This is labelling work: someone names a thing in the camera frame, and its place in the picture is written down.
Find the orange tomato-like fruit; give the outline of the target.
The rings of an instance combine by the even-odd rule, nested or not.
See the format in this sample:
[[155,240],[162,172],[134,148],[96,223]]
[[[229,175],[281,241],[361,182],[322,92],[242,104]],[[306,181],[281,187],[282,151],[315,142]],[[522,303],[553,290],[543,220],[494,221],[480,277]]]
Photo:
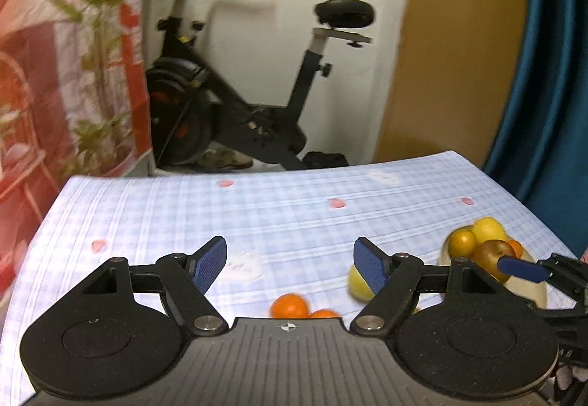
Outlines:
[[518,259],[521,259],[521,257],[523,256],[523,253],[524,253],[524,248],[522,247],[522,244],[520,244],[519,242],[517,242],[514,239],[509,240],[508,244],[513,249],[516,257]]

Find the green round fruit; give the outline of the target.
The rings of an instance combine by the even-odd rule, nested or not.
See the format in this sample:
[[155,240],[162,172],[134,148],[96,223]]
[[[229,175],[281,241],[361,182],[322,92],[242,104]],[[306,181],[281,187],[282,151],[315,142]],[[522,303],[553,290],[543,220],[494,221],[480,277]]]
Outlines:
[[374,294],[355,266],[351,266],[347,275],[349,294],[358,302],[369,302]]

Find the orange with dark spots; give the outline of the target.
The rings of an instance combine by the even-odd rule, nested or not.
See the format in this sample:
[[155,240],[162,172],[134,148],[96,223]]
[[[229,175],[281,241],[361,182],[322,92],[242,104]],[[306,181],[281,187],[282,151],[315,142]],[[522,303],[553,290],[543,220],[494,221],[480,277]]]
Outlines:
[[448,255],[451,259],[469,257],[477,245],[478,240],[471,228],[457,229],[448,236]]

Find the large yellow lemon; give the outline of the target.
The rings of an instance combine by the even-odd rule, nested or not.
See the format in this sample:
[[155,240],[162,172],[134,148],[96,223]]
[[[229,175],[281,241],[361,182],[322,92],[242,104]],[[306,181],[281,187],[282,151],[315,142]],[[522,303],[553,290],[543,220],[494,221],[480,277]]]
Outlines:
[[492,217],[480,218],[473,222],[472,233],[479,243],[486,241],[508,241],[508,236],[500,222]]

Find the red floral curtain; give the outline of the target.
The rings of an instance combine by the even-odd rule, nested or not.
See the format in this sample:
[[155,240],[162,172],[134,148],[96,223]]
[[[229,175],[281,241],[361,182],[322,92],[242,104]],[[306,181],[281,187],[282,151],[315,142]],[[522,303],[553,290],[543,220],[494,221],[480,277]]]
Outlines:
[[150,151],[142,0],[1,0],[1,298],[74,175]]

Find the beige round plate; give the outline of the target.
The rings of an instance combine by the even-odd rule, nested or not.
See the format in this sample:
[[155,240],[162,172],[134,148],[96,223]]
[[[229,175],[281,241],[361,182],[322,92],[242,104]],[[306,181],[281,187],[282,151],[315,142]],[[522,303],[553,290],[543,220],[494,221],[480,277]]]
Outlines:
[[[472,228],[472,225],[466,225],[460,228]],[[535,261],[535,258],[528,253],[528,251],[524,248],[524,253],[521,259],[523,261]],[[440,258],[438,259],[438,264],[440,266],[449,266],[451,264],[452,259],[448,255],[448,237],[445,239],[444,244],[441,247]],[[547,288],[543,284],[536,284],[532,281],[525,281],[525,279],[512,277],[510,275],[510,279],[505,283],[505,285],[510,292],[515,293],[516,295],[522,296],[523,298],[527,298],[535,302],[537,306],[541,309],[547,308]]]

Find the red brown apple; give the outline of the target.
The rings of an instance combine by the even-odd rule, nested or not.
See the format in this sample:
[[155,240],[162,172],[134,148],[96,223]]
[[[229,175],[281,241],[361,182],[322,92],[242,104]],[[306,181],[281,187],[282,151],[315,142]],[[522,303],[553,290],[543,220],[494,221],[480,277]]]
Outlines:
[[493,278],[505,284],[510,276],[502,273],[497,266],[502,257],[516,257],[515,250],[506,241],[488,240],[478,244],[469,258]]

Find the blue plaid tablecloth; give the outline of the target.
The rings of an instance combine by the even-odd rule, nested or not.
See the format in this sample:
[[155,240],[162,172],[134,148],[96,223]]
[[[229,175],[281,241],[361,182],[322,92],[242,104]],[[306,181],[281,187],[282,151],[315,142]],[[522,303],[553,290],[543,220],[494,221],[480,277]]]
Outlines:
[[207,295],[225,318],[266,316],[292,292],[350,321],[361,307],[347,290],[355,240],[433,264],[453,230],[484,217],[532,257],[568,254],[521,202],[452,151],[324,170],[75,177],[16,278],[1,339],[1,401],[18,405],[33,392],[19,357],[27,327],[110,257],[152,264],[220,236],[227,264]]

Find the small orange tangerine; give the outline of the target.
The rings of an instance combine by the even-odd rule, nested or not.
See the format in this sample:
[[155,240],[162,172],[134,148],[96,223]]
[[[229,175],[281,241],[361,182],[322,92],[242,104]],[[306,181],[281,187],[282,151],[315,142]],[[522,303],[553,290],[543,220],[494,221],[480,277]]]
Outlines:
[[313,319],[318,319],[318,318],[338,318],[340,317],[340,314],[338,312],[335,312],[331,309],[318,309],[314,312],[312,312],[309,315],[310,318]]
[[307,300],[295,293],[281,295],[270,306],[271,318],[307,318],[310,308]]

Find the blue curtain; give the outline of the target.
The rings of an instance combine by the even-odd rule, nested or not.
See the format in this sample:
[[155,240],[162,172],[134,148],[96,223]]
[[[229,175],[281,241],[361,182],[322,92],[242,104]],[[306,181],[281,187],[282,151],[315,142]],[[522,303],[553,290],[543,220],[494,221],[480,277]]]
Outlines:
[[484,172],[576,256],[587,250],[587,0],[528,0]]

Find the pair of shoes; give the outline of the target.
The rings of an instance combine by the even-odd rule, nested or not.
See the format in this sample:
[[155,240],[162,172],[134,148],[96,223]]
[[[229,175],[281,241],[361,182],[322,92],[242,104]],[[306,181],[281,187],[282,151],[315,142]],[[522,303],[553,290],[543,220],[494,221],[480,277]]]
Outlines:
[[253,166],[253,159],[225,147],[205,150],[197,159],[196,166],[207,171],[244,170]]

